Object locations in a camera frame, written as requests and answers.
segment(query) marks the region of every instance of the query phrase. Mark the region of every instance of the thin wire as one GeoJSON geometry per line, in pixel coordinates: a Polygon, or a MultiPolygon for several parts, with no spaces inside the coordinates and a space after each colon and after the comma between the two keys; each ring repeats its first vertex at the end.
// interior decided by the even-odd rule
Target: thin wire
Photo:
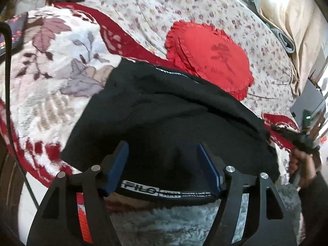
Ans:
{"type": "Polygon", "coordinates": [[[24,173],[24,170],[22,168],[22,165],[19,162],[18,156],[17,156],[17,152],[15,149],[15,145],[14,145],[14,140],[13,140],[13,135],[11,133],[11,122],[10,122],[10,67],[11,67],[11,45],[12,45],[12,41],[11,41],[11,37],[12,37],[12,33],[11,33],[11,29],[9,27],[8,24],[4,23],[4,22],[0,22],[0,33],[3,34],[4,38],[5,38],[5,44],[6,44],[6,60],[5,60],[5,96],[6,96],[6,122],[7,122],[7,132],[8,132],[8,138],[9,138],[9,142],[10,142],[10,146],[11,146],[11,150],[13,152],[13,156],[16,159],[16,163],[18,165],[18,170],[20,171],[20,173],[23,176],[24,182],[26,184],[26,188],[32,198],[32,201],[35,205],[35,207],[38,209],[39,208],[39,204],[36,200],[36,197],[31,189],[31,186],[29,184],[29,182],[27,181],[26,175],[24,173]]]}

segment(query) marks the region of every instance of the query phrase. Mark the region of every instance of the curtain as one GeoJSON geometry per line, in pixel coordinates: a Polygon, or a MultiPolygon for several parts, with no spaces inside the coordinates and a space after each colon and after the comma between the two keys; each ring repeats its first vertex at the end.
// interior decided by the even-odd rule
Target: curtain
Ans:
{"type": "Polygon", "coordinates": [[[291,88],[299,96],[318,56],[325,19],[314,0],[254,0],[260,17],[294,41],[291,88]]]}

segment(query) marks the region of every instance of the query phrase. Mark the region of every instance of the round red cushion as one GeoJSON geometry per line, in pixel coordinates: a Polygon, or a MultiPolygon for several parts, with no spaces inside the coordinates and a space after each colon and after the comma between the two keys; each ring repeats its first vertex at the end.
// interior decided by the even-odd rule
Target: round red cushion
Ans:
{"type": "Polygon", "coordinates": [[[175,22],[167,35],[167,59],[242,100],[254,82],[247,55],[223,30],[175,22]]]}

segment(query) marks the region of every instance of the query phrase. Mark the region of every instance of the hand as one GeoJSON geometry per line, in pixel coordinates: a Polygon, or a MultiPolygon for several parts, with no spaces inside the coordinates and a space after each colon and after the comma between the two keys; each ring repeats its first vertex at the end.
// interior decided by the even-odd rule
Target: hand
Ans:
{"type": "Polygon", "coordinates": [[[299,186],[307,187],[317,175],[312,154],[306,154],[296,148],[292,149],[288,168],[290,174],[293,174],[298,169],[300,162],[303,162],[304,165],[301,166],[302,171],[299,186]]]}

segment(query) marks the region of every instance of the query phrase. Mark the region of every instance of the metal bolt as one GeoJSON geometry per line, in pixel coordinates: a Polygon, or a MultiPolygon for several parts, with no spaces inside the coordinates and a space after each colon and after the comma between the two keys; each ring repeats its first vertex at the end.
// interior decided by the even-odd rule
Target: metal bolt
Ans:
{"type": "Polygon", "coordinates": [[[233,166],[227,166],[226,167],[226,170],[230,173],[234,172],[235,171],[235,168],[233,166]]]}
{"type": "Polygon", "coordinates": [[[261,178],[263,178],[263,179],[268,179],[268,178],[269,178],[268,174],[267,174],[267,173],[264,173],[264,172],[262,172],[262,173],[260,174],[260,176],[261,176],[261,178]]]}
{"type": "Polygon", "coordinates": [[[61,171],[57,174],[57,177],[59,178],[62,178],[62,177],[65,177],[66,176],[66,173],[64,171],[61,171]]]}
{"type": "Polygon", "coordinates": [[[91,167],[92,171],[99,171],[100,170],[100,165],[94,165],[91,167]]]}

